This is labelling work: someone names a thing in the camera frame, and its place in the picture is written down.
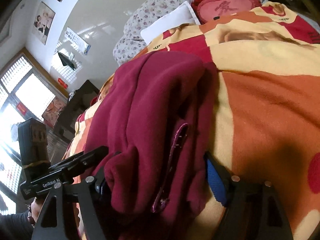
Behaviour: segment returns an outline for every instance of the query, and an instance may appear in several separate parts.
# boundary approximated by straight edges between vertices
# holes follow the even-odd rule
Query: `red sign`
[[[20,102],[20,103],[17,105],[17,109],[21,112],[21,114],[22,114],[23,116],[25,116],[26,113],[27,113],[27,111],[28,111],[28,109],[26,108],[26,106],[25,106],[22,102]]]
[[[68,88],[68,85],[61,78],[58,78],[58,82],[64,89]]]

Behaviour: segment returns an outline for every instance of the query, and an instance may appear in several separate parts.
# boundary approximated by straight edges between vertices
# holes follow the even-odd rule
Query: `sleeve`
[[[0,215],[0,234],[4,240],[31,240],[33,226],[28,222],[28,211],[13,215]]]

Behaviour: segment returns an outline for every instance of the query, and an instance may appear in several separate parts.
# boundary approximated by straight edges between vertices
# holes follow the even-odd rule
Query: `wooden furniture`
[[[76,119],[90,107],[91,100],[98,96],[98,94],[99,89],[97,89],[89,80],[84,82],[84,84],[75,91],[73,97],[68,101],[66,107],[60,113],[53,128],[53,132],[63,141],[70,143],[76,133],[74,129]]]

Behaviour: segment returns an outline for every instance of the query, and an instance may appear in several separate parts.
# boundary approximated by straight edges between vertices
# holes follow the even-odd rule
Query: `metal screw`
[[[264,182],[264,185],[266,185],[267,187],[271,187],[271,186],[272,186],[272,183],[271,183],[270,181],[266,180],[266,181]]]
[[[62,186],[61,182],[57,182],[53,185],[54,188],[60,188]]]
[[[233,175],[233,176],[231,177],[231,179],[232,179],[232,181],[234,181],[234,182],[239,182],[239,181],[240,181],[240,177],[237,176],[237,175]]]
[[[93,176],[89,176],[85,178],[85,182],[90,183],[94,181],[94,177]]]

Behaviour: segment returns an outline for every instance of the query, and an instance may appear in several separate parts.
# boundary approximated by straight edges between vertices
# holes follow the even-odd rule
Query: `orange blanket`
[[[319,34],[296,13],[268,2],[205,25],[168,30],[136,56],[180,50],[216,64],[220,85],[209,150],[240,178],[273,183],[295,240],[307,240],[320,221],[317,42]],[[79,117],[67,156],[82,151],[91,119],[111,85],[112,77],[97,103]],[[188,239],[211,239],[224,212],[209,188],[208,193]]]

